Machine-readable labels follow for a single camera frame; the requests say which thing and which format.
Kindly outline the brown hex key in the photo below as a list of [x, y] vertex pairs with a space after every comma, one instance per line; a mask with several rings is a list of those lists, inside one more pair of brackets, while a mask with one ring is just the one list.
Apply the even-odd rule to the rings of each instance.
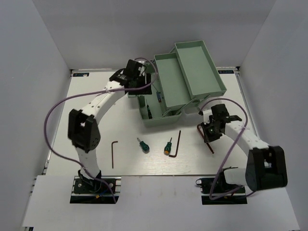
[[177, 155], [178, 155], [178, 150], [179, 150], [179, 145], [180, 145], [180, 138], [181, 138], [181, 130], [179, 131], [179, 134], [178, 134], [178, 140], [177, 140], [177, 145], [176, 145], [176, 151], [175, 151], [175, 154], [172, 155], [172, 154], [169, 154], [168, 156], [170, 158], [176, 158]]
[[112, 161], [112, 169], [114, 169], [114, 145], [118, 143], [118, 141], [113, 141], [111, 143], [111, 161]]
[[[202, 130], [202, 124], [201, 124], [201, 123], [197, 125], [197, 131], [198, 131], [198, 133], [200, 134], [200, 136], [202, 137], [202, 139], [204, 140], [205, 136], [204, 136], [204, 133], [203, 133], [203, 130]], [[208, 149], [210, 150], [210, 152], [211, 152], [212, 154], [214, 154], [214, 150], [212, 149], [212, 147], [210, 146], [210, 144], [209, 144], [209, 143], [206, 143], [206, 145], [207, 145]]]

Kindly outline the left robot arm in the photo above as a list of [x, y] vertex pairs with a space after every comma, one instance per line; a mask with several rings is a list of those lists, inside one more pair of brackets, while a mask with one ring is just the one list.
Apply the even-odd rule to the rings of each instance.
[[150, 87], [141, 74], [142, 63], [128, 60], [125, 68], [116, 71], [108, 80], [103, 93], [99, 93], [83, 108], [69, 113], [68, 138], [78, 154], [81, 169], [78, 176], [91, 192], [102, 186], [96, 148], [101, 140], [99, 122], [108, 110], [125, 94], [142, 94]]

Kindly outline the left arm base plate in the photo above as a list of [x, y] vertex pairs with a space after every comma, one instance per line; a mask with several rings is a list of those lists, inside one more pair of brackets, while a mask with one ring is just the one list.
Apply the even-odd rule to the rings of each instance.
[[107, 177], [103, 180], [109, 186], [100, 181], [92, 186], [76, 176], [73, 181], [70, 204], [115, 204], [120, 196], [121, 178]]

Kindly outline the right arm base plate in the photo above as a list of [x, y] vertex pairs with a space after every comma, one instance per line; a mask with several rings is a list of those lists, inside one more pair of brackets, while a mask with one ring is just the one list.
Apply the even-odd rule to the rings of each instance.
[[[214, 178], [199, 178], [195, 181], [197, 187], [201, 188], [202, 205], [245, 205], [247, 204], [246, 191], [242, 187], [236, 192], [229, 193], [217, 200], [211, 200], [209, 197], [210, 189]], [[225, 192], [233, 190], [237, 185], [222, 186], [217, 182], [213, 189], [213, 197], [219, 196]]]

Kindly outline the green toolbox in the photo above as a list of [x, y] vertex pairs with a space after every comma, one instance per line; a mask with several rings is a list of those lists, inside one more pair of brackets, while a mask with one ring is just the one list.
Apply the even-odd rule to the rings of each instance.
[[[196, 109], [209, 98], [223, 96], [227, 88], [203, 40], [177, 42], [169, 53], [143, 61], [141, 74], [151, 74], [152, 95], [129, 95], [138, 102], [146, 127], [176, 123], [187, 109]], [[161, 103], [156, 92], [161, 93]], [[153, 118], [149, 119], [148, 102]]]

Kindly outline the blue handled screwdriver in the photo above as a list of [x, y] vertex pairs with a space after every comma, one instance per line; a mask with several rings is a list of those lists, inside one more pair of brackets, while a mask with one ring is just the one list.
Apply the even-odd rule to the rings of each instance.
[[161, 93], [159, 91], [156, 92], [157, 100], [159, 103], [161, 103]]

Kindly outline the black green precision screwdriver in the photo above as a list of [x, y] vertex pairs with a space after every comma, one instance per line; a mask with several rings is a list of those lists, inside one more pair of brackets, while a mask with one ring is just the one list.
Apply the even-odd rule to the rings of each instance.
[[146, 100], [146, 99], [145, 99], [145, 104], [146, 104], [146, 109], [147, 109], [148, 118], [149, 118], [149, 119], [152, 119], [152, 118], [153, 118], [153, 116], [152, 116], [152, 113], [151, 113], [150, 107], [149, 107], [148, 102], [147, 102], [147, 100]]

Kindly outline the green stubby phillips screwdriver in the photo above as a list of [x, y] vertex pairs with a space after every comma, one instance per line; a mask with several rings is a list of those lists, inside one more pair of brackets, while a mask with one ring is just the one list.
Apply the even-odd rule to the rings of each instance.
[[164, 147], [164, 154], [169, 155], [171, 152], [172, 147], [172, 138], [167, 142], [166, 146]]

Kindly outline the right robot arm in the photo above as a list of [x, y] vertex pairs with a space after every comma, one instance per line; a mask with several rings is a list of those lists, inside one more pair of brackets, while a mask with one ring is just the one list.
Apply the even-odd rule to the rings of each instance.
[[284, 150], [262, 141], [246, 128], [238, 115], [230, 115], [225, 104], [217, 104], [202, 113], [200, 124], [204, 141], [211, 143], [223, 135], [232, 139], [247, 156], [246, 166], [220, 167], [215, 185], [223, 192], [239, 186], [251, 191], [286, 187], [288, 183]]

